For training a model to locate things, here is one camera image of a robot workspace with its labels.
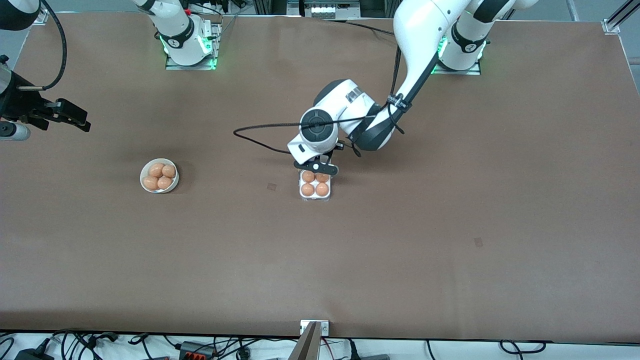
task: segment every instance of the red cable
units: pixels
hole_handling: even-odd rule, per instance
[[[333,352],[331,351],[331,346],[329,346],[329,343],[326,342],[325,338],[322,338],[322,341],[324,341],[324,344],[326,345],[326,349],[329,350],[329,355],[331,355],[331,360],[335,360],[335,357],[333,357]]]

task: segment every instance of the egg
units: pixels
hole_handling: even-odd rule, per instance
[[[316,193],[320,197],[325,197],[329,194],[329,186],[325,183],[319,183],[316,186]]]
[[[151,165],[151,167],[149,168],[149,175],[155,176],[155,177],[161,177],[163,167],[164,167],[163,163],[155,163]]]
[[[304,180],[306,183],[310,183],[315,179],[316,175],[313,172],[309,170],[305,170],[302,172],[302,180]]]
[[[165,165],[162,168],[162,175],[168,177],[169,179],[173,179],[175,177],[175,167],[173,167],[173,165]]]
[[[302,192],[302,195],[304,196],[311,196],[314,194],[314,186],[311,184],[304,184],[301,188],[300,191]]]
[[[162,190],[167,189],[169,186],[171,186],[171,183],[173,182],[173,180],[169,179],[166,176],[161,177],[160,179],[158,179],[158,187]]]
[[[153,176],[145,176],[142,179],[142,185],[151,191],[156,191],[158,190],[158,179]]]
[[[316,174],[316,180],[320,181],[321,183],[326,183],[327,181],[329,181],[329,175],[327,175],[327,174]]]

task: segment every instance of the bowl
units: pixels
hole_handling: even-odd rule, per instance
[[[165,165],[173,165],[173,167],[175,167],[175,177],[172,179],[173,182],[171,183],[171,185],[168,188],[166,188],[164,190],[162,190],[162,189],[149,190],[149,189],[145,188],[145,186],[142,183],[142,179],[144,179],[145,176],[149,175],[149,168],[151,168],[151,165],[153,165],[155,163],[163,163]],[[173,190],[176,187],[176,185],[178,185],[179,177],[180,176],[178,175],[178,167],[175,166],[175,164],[171,160],[168,160],[168,159],[154,159],[154,160],[149,161],[145,165],[145,167],[142,168],[142,171],[140,172],[140,186],[142,186],[143,189],[145,189],[146,191],[148,191],[150,193],[168,193],[171,190]]]

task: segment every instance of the egg tray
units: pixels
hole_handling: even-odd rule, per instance
[[[331,187],[331,176],[329,177],[329,180],[327,180],[325,182],[325,184],[327,186],[329,186],[329,193],[326,194],[326,196],[318,196],[318,194],[315,192],[316,186],[320,183],[320,181],[318,180],[313,180],[312,182],[310,182],[309,184],[313,185],[314,187],[314,193],[311,196],[304,196],[302,194],[302,186],[304,184],[307,184],[306,181],[302,180],[302,173],[305,170],[300,170],[298,172],[298,193],[300,194],[300,197],[304,200],[304,201],[312,201],[312,200],[319,200],[319,201],[329,201],[329,199],[331,198],[331,192],[332,192],[332,187]]]

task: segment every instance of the bowl of eggs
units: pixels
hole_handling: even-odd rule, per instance
[[[298,178],[300,196],[305,200],[329,200],[331,195],[331,176],[314,174],[309,170],[301,171]]]
[[[178,185],[178,168],[168,159],[149,161],[140,172],[140,185],[150,193],[168,193]]]

